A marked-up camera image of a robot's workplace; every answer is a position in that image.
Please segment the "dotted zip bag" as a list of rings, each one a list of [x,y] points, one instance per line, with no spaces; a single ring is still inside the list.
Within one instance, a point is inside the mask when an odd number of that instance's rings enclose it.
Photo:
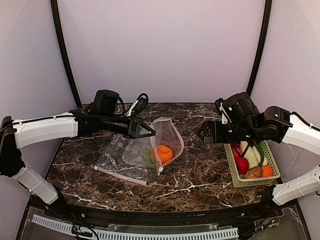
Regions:
[[[169,117],[159,117],[149,126],[155,135],[130,140],[122,160],[132,166],[156,169],[160,175],[165,166],[182,154],[184,141]]]

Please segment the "orange persimmon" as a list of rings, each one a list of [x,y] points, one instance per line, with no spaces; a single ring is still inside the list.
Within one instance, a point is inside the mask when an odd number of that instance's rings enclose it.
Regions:
[[[174,158],[174,152],[171,148],[165,145],[158,145],[156,149],[157,155],[162,164],[166,164]]]

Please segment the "green grape bunch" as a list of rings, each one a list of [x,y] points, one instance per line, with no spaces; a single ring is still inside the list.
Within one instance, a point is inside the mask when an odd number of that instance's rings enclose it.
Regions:
[[[153,150],[151,148],[145,148],[142,151],[142,164],[146,168],[156,168],[157,163],[153,156]]]

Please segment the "red apple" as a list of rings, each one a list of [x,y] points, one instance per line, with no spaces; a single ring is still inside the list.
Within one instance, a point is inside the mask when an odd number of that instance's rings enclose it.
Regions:
[[[245,174],[249,169],[249,162],[246,158],[237,156],[235,157],[235,164],[239,175]]]

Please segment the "green cucumber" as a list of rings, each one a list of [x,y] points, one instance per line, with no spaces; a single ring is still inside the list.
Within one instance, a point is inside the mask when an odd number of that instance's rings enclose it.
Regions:
[[[260,144],[255,144],[255,147],[256,147],[256,149],[259,153],[259,156],[260,156],[259,166],[262,167],[263,163],[264,163],[264,159],[265,159],[263,148]]]

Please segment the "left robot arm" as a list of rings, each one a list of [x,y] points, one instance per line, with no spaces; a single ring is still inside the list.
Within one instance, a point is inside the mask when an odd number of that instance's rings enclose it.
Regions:
[[[63,200],[58,190],[22,159],[21,149],[55,139],[87,137],[100,131],[127,139],[155,136],[156,132],[138,114],[149,101],[142,93],[129,110],[116,113],[120,95],[112,90],[98,90],[92,103],[58,115],[28,120],[6,116],[0,126],[0,173],[15,179],[48,205]]]

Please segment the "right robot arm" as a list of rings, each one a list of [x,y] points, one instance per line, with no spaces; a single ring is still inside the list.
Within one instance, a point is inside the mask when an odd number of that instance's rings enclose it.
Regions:
[[[203,143],[249,144],[270,140],[300,147],[316,155],[320,153],[320,129],[306,122],[297,112],[270,106],[259,112],[246,92],[215,101],[221,120],[205,121],[197,131]],[[264,190],[261,203],[284,205],[305,195],[320,193],[320,168]]]

